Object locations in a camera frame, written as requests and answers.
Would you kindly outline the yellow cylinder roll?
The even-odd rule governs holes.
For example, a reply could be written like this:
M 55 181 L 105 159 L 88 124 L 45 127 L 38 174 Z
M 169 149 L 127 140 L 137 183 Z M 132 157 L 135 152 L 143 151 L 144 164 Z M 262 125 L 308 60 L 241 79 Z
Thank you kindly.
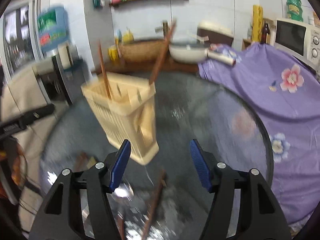
M 263 28 L 263 8 L 259 5 L 253 5 L 252 21 L 252 41 L 261 41 L 261 32 Z

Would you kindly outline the blue water jug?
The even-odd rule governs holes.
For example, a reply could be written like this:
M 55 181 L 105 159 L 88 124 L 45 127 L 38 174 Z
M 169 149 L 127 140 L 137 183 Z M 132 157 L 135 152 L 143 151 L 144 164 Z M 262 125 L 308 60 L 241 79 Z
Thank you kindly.
M 37 17 L 41 51 L 46 54 L 69 41 L 68 14 L 61 5 L 49 7 Z

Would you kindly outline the purple floral cloth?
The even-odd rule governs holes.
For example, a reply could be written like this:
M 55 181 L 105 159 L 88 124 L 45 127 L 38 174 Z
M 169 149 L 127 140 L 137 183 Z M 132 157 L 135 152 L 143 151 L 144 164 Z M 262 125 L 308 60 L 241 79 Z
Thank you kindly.
M 200 77 L 245 100 L 262 120 L 272 146 L 272 191 L 287 222 L 306 222 L 319 203 L 319 83 L 293 56 L 267 44 L 244 51 L 219 46 L 230 66 L 208 59 Z

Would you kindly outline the large silver spoon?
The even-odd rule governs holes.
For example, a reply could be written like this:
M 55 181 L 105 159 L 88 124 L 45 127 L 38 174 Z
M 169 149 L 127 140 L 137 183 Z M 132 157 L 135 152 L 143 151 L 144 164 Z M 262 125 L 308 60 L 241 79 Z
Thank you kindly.
M 134 196 L 134 191 L 129 182 L 123 180 L 111 196 L 117 202 L 131 201 Z

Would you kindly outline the yellow soap dispenser bottle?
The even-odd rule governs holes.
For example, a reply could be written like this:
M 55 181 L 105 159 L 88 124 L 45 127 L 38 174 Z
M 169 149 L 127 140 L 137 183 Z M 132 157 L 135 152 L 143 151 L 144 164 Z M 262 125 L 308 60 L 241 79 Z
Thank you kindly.
M 131 32 L 131 30 L 129 28 L 127 28 L 125 33 L 123 33 L 123 35 L 122 35 L 122 42 L 123 43 L 130 43 L 132 41 L 134 41 L 133 33 Z

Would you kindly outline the brown wooden counter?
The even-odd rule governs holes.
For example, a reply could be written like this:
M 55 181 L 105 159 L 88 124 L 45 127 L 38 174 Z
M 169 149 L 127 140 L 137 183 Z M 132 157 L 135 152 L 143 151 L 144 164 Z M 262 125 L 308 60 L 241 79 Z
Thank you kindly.
M 126 63 L 123 59 L 108 61 L 104 63 L 105 70 L 112 73 L 134 73 L 134 72 L 151 72 L 155 62 L 133 62 Z M 168 56 L 161 67 L 162 72 L 184 72 L 195 74 L 199 71 L 197 64 L 185 64 L 174 61 Z

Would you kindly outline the black gold chopstick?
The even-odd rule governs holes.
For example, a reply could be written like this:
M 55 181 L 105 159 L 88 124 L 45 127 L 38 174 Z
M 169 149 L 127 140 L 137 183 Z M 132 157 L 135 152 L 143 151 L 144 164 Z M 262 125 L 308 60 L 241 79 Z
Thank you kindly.
M 118 223 L 118 230 L 119 230 L 119 234 L 121 236 L 121 239 L 125 240 L 126 236 L 125 236 L 124 216 L 120 211 L 118 211 L 118 213 L 117 213 L 117 223 Z

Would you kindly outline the white microwave oven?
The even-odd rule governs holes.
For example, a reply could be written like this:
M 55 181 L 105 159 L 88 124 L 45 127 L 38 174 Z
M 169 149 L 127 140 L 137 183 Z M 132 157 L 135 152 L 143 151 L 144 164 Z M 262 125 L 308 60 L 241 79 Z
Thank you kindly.
M 319 71 L 319 28 L 287 18 L 276 20 L 274 47 Z

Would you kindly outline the cream plastic utensil holder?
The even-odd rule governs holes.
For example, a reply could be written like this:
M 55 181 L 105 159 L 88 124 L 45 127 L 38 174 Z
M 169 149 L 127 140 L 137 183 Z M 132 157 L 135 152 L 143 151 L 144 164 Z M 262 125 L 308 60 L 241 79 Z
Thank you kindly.
M 141 77 L 116 73 L 107 73 L 107 79 L 110 98 L 102 77 L 82 85 L 82 94 L 108 142 L 119 149 L 127 139 L 131 143 L 130 158 L 140 165 L 147 165 L 159 151 L 155 85 Z

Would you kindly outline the white pan with lid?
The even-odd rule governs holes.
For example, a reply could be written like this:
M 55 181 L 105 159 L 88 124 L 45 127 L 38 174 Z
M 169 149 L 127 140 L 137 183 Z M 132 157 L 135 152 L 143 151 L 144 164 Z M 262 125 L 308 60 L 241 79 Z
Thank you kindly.
M 169 53 L 179 63 L 198 64 L 206 59 L 213 59 L 230 66 L 235 65 L 235 59 L 199 43 L 172 43 L 169 45 Z

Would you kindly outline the brown wooden chopstick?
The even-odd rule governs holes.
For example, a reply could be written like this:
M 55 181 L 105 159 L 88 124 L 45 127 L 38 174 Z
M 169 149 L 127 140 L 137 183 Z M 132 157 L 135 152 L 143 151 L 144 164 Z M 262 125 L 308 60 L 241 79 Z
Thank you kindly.
M 105 84 L 106 94 L 107 94 L 107 97 L 108 97 L 110 100 L 112 100 L 112 93 L 111 93 L 110 85 L 109 85 L 108 78 L 107 78 L 107 74 L 106 74 L 106 70 L 105 70 L 103 52 L 102 52 L 102 48 L 101 48 L 101 43 L 100 43 L 100 41 L 98 41 L 98 53 L 99 53 L 100 68 L 101 68 L 101 73 L 102 73 L 102 75 L 103 75 L 103 80 L 104 80 L 104 84 Z
M 163 45 L 161 46 L 161 49 L 160 49 L 160 52 L 159 52 L 159 55 L 157 56 L 157 60 L 155 62 L 155 65 L 152 69 L 152 72 L 151 72 L 151 75 L 149 77 L 149 85 L 152 85 L 156 79 L 157 79 L 157 76 L 163 66 L 163 63 L 167 57 L 167 53 L 168 53 L 168 49 L 169 49 L 169 43 L 171 41 L 171 38 L 173 36 L 173 33 L 175 31 L 175 28 L 176 28 L 176 23 L 177 23 L 177 20 L 174 18 L 172 20 L 172 25 L 171 27 L 169 28 L 169 31 L 167 33 L 167 35 L 165 36 L 165 39 L 164 39 L 164 42 L 163 42 Z
M 161 175 L 159 177 L 158 186 L 154 191 L 153 200 L 152 200 L 152 203 L 151 203 L 149 211 L 148 211 L 148 220 L 146 221 L 144 228 L 143 228 L 143 233 L 142 233 L 142 237 L 141 237 L 142 240 L 147 239 L 147 237 L 149 235 L 149 230 L 151 228 L 152 221 L 153 221 L 154 216 L 156 214 L 157 206 L 159 204 L 159 201 L 160 201 L 160 198 L 162 195 L 163 187 L 165 187 L 166 176 L 167 176 L 166 172 L 164 170 L 161 170 Z

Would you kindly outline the water dispenser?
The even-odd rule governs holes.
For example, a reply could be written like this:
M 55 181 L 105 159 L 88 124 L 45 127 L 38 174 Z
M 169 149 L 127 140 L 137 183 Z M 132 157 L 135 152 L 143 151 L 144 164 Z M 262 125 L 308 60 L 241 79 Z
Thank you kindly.
M 88 77 L 88 67 L 83 59 L 63 68 L 60 55 L 47 57 L 32 66 L 36 80 L 47 102 L 65 102 L 73 105 L 82 97 L 81 86 Z

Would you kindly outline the brass faucet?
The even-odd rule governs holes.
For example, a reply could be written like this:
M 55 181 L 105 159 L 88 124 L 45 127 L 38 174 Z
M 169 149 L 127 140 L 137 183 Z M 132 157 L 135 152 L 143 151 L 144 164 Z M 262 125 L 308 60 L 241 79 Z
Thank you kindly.
M 170 30 L 170 28 L 169 28 L 169 25 L 168 25 L 168 21 L 163 20 L 162 21 L 162 25 L 160 27 L 156 27 L 155 28 L 155 33 L 162 32 L 163 33 L 163 37 L 166 38 L 167 33 L 169 32 L 169 30 Z

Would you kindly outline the dark brown bottle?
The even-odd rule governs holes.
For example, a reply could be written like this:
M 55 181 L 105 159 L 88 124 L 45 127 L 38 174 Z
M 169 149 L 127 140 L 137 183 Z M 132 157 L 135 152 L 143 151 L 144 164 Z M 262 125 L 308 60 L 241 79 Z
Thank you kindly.
M 264 22 L 262 31 L 261 31 L 261 44 L 269 44 L 270 42 L 270 29 L 267 22 Z

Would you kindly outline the brown white bin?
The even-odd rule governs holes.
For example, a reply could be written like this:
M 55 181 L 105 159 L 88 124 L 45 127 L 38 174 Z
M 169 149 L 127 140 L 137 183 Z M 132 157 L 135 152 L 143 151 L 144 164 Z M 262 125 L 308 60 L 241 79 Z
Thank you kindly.
M 207 42 L 212 44 L 225 44 L 230 47 L 234 40 L 231 29 L 209 21 L 201 21 L 197 25 L 197 35 L 199 37 L 208 37 Z

